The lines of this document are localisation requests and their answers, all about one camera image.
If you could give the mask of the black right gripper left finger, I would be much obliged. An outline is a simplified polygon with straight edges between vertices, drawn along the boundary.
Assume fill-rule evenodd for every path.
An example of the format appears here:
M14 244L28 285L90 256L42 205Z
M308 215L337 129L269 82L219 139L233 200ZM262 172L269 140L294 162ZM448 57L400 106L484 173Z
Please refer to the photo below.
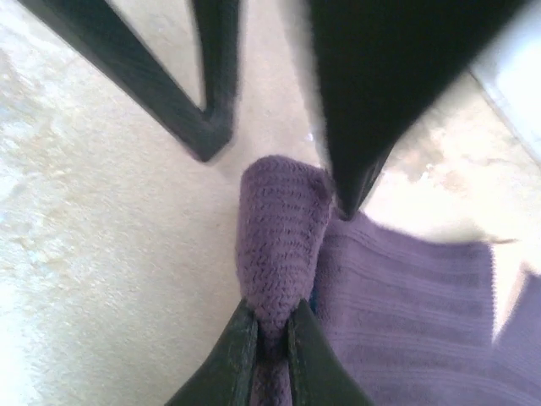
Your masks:
M241 300L204 363L164 406L249 406L257 342L258 322Z

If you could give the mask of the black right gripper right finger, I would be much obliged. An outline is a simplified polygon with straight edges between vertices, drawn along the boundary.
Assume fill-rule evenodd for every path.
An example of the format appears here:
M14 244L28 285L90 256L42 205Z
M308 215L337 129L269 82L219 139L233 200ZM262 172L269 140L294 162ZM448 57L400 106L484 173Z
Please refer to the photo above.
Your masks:
M302 299L287 321L292 406L373 406L348 375Z

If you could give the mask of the purple striped sock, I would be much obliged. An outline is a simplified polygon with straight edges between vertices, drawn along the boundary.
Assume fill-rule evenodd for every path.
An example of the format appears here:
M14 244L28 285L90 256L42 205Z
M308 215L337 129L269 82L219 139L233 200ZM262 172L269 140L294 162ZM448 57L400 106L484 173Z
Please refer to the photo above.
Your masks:
M375 406L541 406L541 276L495 327L482 242L437 244L331 210L325 172L267 156L241 179L237 268L264 358L250 406L292 406L280 341L301 299Z

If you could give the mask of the white fabric organizer box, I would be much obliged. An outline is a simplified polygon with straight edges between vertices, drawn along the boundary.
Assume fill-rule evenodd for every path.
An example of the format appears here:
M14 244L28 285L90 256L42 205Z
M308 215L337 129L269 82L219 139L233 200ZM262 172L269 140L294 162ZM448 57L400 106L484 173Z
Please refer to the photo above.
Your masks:
M541 162L541 40L495 43L471 72L513 134Z

